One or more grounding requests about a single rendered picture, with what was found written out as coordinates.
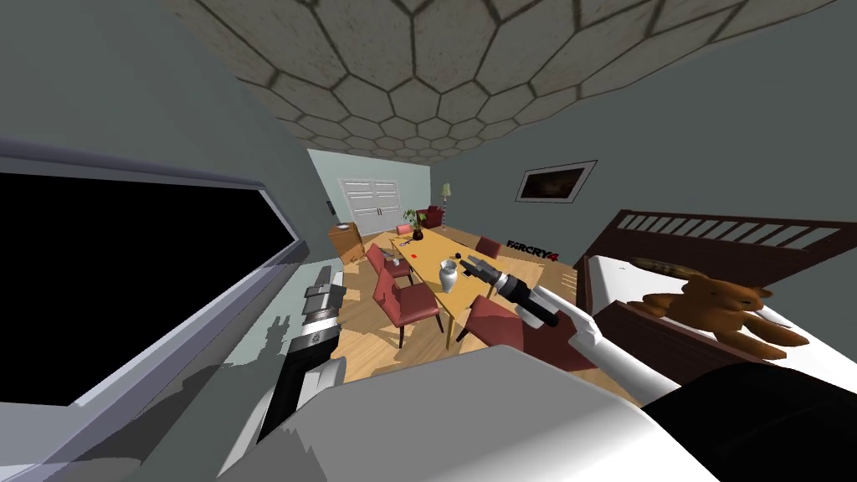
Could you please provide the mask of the wooden side cabinet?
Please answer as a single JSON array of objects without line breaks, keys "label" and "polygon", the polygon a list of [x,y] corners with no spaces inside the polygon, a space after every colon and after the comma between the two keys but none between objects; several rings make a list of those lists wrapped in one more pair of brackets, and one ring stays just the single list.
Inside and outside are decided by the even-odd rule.
[{"label": "wooden side cabinet", "polygon": [[328,237],[344,265],[358,262],[365,256],[364,243],[355,223],[334,225]]}]

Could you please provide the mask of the dark wooden bed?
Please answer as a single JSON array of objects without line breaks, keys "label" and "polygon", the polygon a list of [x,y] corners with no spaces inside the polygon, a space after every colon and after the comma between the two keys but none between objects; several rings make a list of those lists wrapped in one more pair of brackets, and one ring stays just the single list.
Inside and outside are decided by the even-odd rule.
[{"label": "dark wooden bed", "polygon": [[636,307],[679,292],[678,267],[765,288],[856,248],[857,223],[622,210],[576,263],[577,304],[615,345],[684,384],[755,357]]}]

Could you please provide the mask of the dark framed wall picture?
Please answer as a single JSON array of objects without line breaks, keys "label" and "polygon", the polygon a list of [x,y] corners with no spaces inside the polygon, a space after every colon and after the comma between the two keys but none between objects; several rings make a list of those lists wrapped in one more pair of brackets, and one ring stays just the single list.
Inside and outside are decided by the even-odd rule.
[{"label": "dark framed wall picture", "polygon": [[517,190],[516,202],[572,203],[597,162],[592,160],[527,170]]}]

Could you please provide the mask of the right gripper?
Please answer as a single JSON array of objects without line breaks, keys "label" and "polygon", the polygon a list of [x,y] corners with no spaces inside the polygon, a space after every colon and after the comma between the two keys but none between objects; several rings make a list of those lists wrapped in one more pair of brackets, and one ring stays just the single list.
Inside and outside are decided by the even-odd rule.
[{"label": "right gripper", "polygon": [[473,255],[467,256],[468,262],[459,262],[463,269],[463,274],[472,274],[476,278],[483,280],[489,285],[496,285],[502,277],[502,272],[491,266],[483,259]]}]

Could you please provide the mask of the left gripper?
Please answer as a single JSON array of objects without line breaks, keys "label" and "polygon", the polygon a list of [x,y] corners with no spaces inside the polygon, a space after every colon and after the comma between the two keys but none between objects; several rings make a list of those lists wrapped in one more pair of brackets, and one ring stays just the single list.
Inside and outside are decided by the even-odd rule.
[{"label": "left gripper", "polygon": [[331,266],[322,268],[316,283],[305,290],[303,315],[311,317],[332,311],[335,316],[346,295],[346,287],[341,282],[342,272],[334,274]]}]

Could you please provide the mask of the white double door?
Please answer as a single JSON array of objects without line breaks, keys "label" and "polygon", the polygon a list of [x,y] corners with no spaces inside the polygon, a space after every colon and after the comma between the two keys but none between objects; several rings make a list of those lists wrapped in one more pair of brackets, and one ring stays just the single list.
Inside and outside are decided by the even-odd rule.
[{"label": "white double door", "polygon": [[404,223],[396,181],[340,179],[340,185],[362,237],[395,230]]}]

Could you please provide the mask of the large dark window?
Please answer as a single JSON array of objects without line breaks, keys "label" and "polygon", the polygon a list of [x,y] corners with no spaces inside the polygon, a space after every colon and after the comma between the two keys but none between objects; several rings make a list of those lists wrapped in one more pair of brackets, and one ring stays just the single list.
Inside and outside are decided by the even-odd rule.
[{"label": "large dark window", "polygon": [[259,182],[0,137],[0,482],[120,482],[309,248]]}]

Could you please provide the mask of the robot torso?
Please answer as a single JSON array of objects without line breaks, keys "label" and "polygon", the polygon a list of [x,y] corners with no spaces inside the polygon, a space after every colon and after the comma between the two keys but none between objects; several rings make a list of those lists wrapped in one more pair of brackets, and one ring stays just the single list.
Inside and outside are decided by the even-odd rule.
[{"label": "robot torso", "polygon": [[633,404],[507,346],[327,387],[216,482],[717,482]]}]

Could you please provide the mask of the wooden dining table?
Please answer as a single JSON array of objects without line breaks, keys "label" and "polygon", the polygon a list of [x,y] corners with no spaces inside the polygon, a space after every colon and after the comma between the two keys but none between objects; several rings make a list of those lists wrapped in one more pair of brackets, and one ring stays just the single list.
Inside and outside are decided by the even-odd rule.
[{"label": "wooden dining table", "polygon": [[[491,287],[485,282],[474,276],[464,276],[464,267],[459,265],[455,255],[460,254],[464,261],[467,261],[469,256],[483,259],[499,269],[504,265],[431,230],[425,230],[421,240],[413,239],[410,233],[395,235],[390,239],[390,244],[393,250],[408,261],[416,275],[428,284],[438,303],[447,311],[449,320],[445,347],[450,348],[455,334],[454,323],[469,309],[477,296],[488,295],[491,291]],[[448,292],[444,290],[440,273],[441,264],[447,261],[454,263],[457,272]]]}]

